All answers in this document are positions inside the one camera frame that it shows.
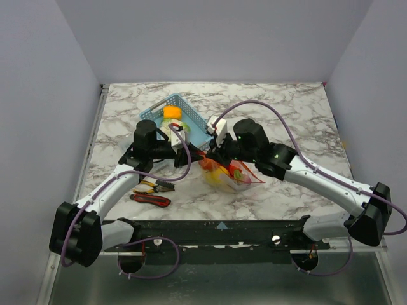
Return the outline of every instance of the robotic arm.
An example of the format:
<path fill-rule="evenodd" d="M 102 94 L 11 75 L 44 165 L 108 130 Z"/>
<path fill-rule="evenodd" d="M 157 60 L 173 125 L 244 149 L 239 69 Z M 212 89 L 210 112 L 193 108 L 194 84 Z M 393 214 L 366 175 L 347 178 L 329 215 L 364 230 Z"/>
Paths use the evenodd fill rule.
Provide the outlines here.
<path fill-rule="evenodd" d="M 207 125 L 208 133 L 214 137 L 210 142 L 208 158 L 223 166 L 228 166 L 233 159 L 254 163 L 261 173 L 311 189 L 345 210 L 322 217 L 306 215 L 301 220 L 296 220 L 295 226 L 285 225 L 283 232 L 289 236 L 287 241 L 290 245 L 286 244 L 287 248 L 284 250 L 305 248 L 322 238 L 349 235 L 367 245 L 374 246 L 380 243 L 391 214 L 391 207 L 367 196 L 366 193 L 373 193 L 390 201 L 390 189 L 387 186 L 378 183 L 375 187 L 370 187 L 323 169 L 323 172 L 336 179 L 336 182 L 332 181 L 319 174 L 318 169 L 322 168 L 309 159 L 307 161 L 313 167 L 308 166 L 296 150 L 284 144 L 270 143 L 262 126 L 252 119 L 243 119 L 234 126 L 236 140 L 233 140 L 227 132 L 225 120 L 220 119 L 214 125 L 215 120 L 216 117 L 212 117 Z M 157 140 L 157 133 L 163 140 Z M 182 130 L 178 133 L 173 132 L 172 139 L 176 138 L 186 140 Z M 148 120 L 139 122 L 134 132 L 133 144 L 120 158 L 119 165 L 113 173 L 99 187 L 75 204 L 65 202 L 58 207 L 50 239 L 50 250 L 61 254 L 63 259 L 67 257 L 87 267 L 95 261 L 100 251 L 141 240 L 142 230 L 139 223 L 123 218 L 103 226 L 102 222 L 117 201 L 144 178 L 143 174 L 152 169 L 154 159 L 174 159 L 175 167 L 187 164 L 188 153 L 181 148 L 182 145 L 182 141 L 170 142 L 154 122 Z M 188 151 L 191 162 L 202 159 L 202 152 L 192 144 L 188 144 Z M 352 184 L 357 191 L 342 186 L 338 183 L 341 181 Z M 216 234 L 225 236 L 228 234 L 225 231 L 231 230 Z M 211 231 L 204 237 L 194 235 L 192 238 L 202 240 L 202 245 L 214 245 L 215 241 L 211 242 L 211 238 L 218 238 L 216 244 L 219 244 L 219 238 L 224 238 L 216 234 Z M 190 242 L 190 236 L 184 237 L 187 235 L 183 234 L 182 238 Z M 229 240 L 222 239 L 220 245 L 227 245 L 228 242 L 237 244 L 234 238 L 231 236 Z M 276 246 L 280 243 L 275 240 L 273 242 Z"/>

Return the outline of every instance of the blue triangle marker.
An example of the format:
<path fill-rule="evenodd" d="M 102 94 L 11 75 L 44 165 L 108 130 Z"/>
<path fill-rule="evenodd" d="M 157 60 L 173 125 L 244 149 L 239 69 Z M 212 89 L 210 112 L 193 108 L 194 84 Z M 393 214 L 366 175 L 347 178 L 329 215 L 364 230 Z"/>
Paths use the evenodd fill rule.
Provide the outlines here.
<path fill-rule="evenodd" d="M 220 224 L 217 225 L 216 229 L 227 229 L 228 227 L 226 227 L 226 224 L 224 224 L 223 222 L 221 222 Z"/>

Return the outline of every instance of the light blue plastic bin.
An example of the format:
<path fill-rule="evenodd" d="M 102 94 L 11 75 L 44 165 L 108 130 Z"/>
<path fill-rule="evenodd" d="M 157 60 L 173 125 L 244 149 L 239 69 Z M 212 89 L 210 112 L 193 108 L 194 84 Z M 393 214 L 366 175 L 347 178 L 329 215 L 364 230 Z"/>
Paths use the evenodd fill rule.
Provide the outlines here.
<path fill-rule="evenodd" d="M 166 97 L 161 102 L 140 113 L 141 119 L 150 119 L 160 127 L 163 121 L 163 108 L 164 106 L 173 105 L 178 106 L 183 111 L 181 121 L 188 124 L 191 128 L 189 134 L 190 142 L 197 148 L 205 151 L 209 148 L 209 141 L 211 136 L 206 133 L 207 121 L 192 107 L 180 94 L 172 94 Z"/>

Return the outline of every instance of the gray wall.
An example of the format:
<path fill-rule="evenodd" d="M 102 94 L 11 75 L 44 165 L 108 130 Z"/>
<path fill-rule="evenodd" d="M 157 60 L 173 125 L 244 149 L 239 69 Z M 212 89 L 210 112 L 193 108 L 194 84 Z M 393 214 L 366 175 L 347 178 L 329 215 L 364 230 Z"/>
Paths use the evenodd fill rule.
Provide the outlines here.
<path fill-rule="evenodd" d="M 371 0 L 57 0 L 100 82 L 326 81 Z"/>
<path fill-rule="evenodd" d="M 357 180 L 381 181 L 407 210 L 407 1 L 375 0 L 327 85 Z M 389 230 L 404 220 L 394 212 Z M 386 238 L 407 302 L 406 235 Z"/>
<path fill-rule="evenodd" d="M 0 303 L 34 304 L 100 87 L 54 0 L 0 10 Z"/>

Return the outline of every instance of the black tool handle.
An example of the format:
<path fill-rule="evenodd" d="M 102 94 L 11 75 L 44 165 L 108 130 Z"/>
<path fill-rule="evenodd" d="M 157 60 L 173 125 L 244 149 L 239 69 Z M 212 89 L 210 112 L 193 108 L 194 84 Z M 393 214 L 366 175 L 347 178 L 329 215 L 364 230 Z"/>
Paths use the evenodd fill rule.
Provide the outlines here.
<path fill-rule="evenodd" d="M 155 196 L 155 195 L 145 195 L 145 194 L 132 194 L 130 199 L 133 199 L 140 203 L 150 203 L 156 205 L 160 208 L 165 208 L 170 205 L 171 200 L 166 197 Z"/>

